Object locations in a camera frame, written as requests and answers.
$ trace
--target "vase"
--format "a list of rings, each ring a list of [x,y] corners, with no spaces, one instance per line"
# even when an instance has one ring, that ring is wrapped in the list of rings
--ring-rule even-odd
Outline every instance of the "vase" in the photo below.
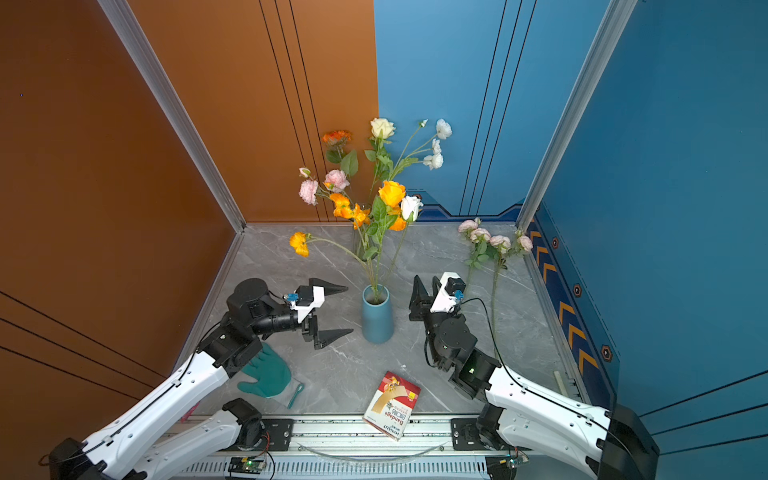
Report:
[[[379,288],[384,301],[378,305],[371,303],[373,288],[370,285],[362,291],[362,336],[371,343],[384,343],[395,332],[389,290],[383,285],[379,285]]]

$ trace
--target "green rubber glove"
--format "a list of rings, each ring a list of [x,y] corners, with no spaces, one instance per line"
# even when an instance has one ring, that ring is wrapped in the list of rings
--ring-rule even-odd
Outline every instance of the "green rubber glove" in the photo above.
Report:
[[[240,382],[237,388],[245,393],[253,393],[262,397],[271,397],[281,393],[290,383],[290,369],[279,355],[267,343],[262,343],[263,349],[254,356],[243,372],[252,376],[258,382]]]

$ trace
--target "brown wall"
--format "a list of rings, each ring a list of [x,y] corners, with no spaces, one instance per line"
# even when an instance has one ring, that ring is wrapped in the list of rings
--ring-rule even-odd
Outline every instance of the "brown wall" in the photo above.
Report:
[[[0,290],[61,323],[0,295],[0,464],[47,478],[170,372],[233,231],[95,0],[5,2],[0,71]]]
[[[298,197],[298,168],[321,177],[319,136],[350,130],[364,197],[378,116],[373,0],[130,0],[249,222],[335,220]]]

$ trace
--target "pink peony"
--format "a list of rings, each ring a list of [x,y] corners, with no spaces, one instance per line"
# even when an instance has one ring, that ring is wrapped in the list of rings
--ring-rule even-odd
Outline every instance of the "pink peony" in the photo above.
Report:
[[[346,179],[346,174],[341,170],[331,170],[326,175],[326,186],[328,184],[332,185],[329,187],[332,191],[339,193],[349,186],[349,181]]]
[[[472,240],[473,243],[480,243],[483,240],[488,241],[491,239],[491,233],[485,228],[475,228],[469,234],[469,239]]]
[[[512,248],[512,241],[509,240],[509,237],[503,237],[502,235],[491,237],[488,243],[498,248],[498,251],[501,253],[507,253],[507,250]]]
[[[520,243],[520,246],[525,249],[526,252],[530,252],[533,250],[533,242],[531,242],[531,239],[523,235],[522,237],[518,238],[518,243]]]
[[[301,182],[301,188],[299,189],[299,197],[307,202],[309,205],[317,205],[317,180],[304,180]]]
[[[462,224],[458,226],[458,231],[464,233],[466,231],[472,231],[477,227],[479,227],[479,225],[474,220],[464,220]]]

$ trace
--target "yellow poppy flower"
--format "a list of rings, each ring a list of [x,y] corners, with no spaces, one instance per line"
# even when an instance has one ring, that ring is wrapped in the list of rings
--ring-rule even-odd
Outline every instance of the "yellow poppy flower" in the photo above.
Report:
[[[371,219],[368,217],[368,214],[371,213],[371,210],[363,210],[360,208],[360,205],[355,204],[355,211],[352,213],[352,219],[355,223],[355,230],[357,230],[358,227],[362,227],[364,223],[371,223]]]
[[[406,229],[408,226],[408,222],[403,220],[402,217],[398,217],[397,220],[395,220],[395,224],[392,225],[389,229],[394,230],[395,232],[400,232]]]
[[[395,208],[405,198],[406,188],[397,182],[385,181],[384,186],[379,188],[379,196],[385,204]]]
[[[334,217],[346,219],[352,218],[352,209],[349,208],[349,198],[342,194],[331,194],[329,198],[336,205],[336,208],[333,210]]]
[[[290,238],[290,246],[301,255],[302,257],[308,257],[310,255],[310,249],[306,246],[306,241],[310,238],[308,233],[296,232]]]

